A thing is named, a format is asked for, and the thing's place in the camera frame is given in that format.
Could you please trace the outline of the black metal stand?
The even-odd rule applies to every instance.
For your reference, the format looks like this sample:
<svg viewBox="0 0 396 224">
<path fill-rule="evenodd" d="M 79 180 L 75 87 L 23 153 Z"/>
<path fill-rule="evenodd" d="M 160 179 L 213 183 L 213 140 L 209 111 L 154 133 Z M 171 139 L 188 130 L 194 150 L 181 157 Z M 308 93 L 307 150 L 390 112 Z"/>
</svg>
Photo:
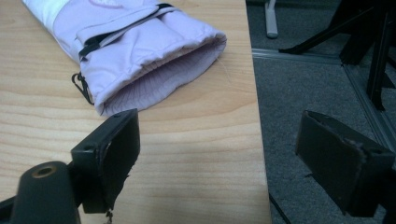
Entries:
<svg viewBox="0 0 396 224">
<path fill-rule="evenodd" d="M 396 47 L 396 0 L 341 0 L 327 29 L 301 44 L 279 52 L 302 54 L 338 34 L 349 34 L 339 57 L 343 64 L 359 64 L 374 47 L 365 92 L 376 109 L 384 111 L 382 89 L 394 88 L 387 77 L 389 48 Z"/>
</svg>

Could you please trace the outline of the white stand leg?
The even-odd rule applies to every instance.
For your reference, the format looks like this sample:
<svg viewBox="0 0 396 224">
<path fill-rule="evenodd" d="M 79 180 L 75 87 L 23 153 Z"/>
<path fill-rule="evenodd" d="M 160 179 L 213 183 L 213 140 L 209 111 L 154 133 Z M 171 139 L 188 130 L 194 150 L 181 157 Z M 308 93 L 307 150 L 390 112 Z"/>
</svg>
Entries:
<svg viewBox="0 0 396 224">
<path fill-rule="evenodd" d="M 268 38 L 277 38 L 278 30 L 276 23 L 276 0 L 266 0 L 264 5 L 266 35 Z"/>
</svg>

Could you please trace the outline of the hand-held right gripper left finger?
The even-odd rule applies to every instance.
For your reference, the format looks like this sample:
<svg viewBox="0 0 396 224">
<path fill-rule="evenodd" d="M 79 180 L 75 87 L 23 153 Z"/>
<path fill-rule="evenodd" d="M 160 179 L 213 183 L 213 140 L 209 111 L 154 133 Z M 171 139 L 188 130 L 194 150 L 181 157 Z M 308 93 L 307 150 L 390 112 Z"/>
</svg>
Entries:
<svg viewBox="0 0 396 224">
<path fill-rule="evenodd" d="M 114 208 L 140 153 L 138 112 L 109 117 L 72 150 L 70 171 L 77 204 L 87 214 Z"/>
</svg>

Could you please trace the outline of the grey floor rail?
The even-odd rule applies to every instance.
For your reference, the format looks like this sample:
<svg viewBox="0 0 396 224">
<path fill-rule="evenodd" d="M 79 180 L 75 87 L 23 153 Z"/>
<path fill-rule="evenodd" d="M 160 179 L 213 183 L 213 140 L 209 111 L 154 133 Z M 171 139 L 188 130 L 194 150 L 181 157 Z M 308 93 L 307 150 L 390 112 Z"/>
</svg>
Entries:
<svg viewBox="0 0 396 224">
<path fill-rule="evenodd" d="M 360 75 L 359 69 L 354 65 L 342 64 L 336 55 L 304 53 L 294 55 L 281 53 L 275 49 L 252 49 L 254 59 L 286 60 L 307 63 L 326 63 L 340 65 L 346 73 L 348 80 L 359 99 L 370 127 L 375 135 L 376 141 L 384 147 L 396 153 L 396 126 L 385 111 L 379 111 L 370 101 L 365 92 L 365 80 Z"/>
</svg>

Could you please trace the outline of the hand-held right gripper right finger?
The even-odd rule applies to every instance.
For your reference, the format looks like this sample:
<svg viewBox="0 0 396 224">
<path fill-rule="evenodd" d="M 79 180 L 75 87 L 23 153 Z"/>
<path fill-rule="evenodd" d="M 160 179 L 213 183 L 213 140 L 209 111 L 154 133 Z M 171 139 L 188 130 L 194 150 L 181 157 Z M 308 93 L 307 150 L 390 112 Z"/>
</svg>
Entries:
<svg viewBox="0 0 396 224">
<path fill-rule="evenodd" d="M 305 110 L 295 149 L 342 213 L 395 216 L 395 153 L 341 121 Z"/>
</svg>

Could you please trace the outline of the lilac padded glove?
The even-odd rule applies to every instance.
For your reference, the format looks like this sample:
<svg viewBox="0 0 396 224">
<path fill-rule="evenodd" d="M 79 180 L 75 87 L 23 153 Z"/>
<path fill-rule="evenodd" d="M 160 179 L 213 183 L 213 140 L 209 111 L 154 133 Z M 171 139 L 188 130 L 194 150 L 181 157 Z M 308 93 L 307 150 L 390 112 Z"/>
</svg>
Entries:
<svg viewBox="0 0 396 224">
<path fill-rule="evenodd" d="M 203 74 L 222 31 L 160 0 L 21 0 L 78 63 L 102 116 L 147 109 Z"/>
</svg>

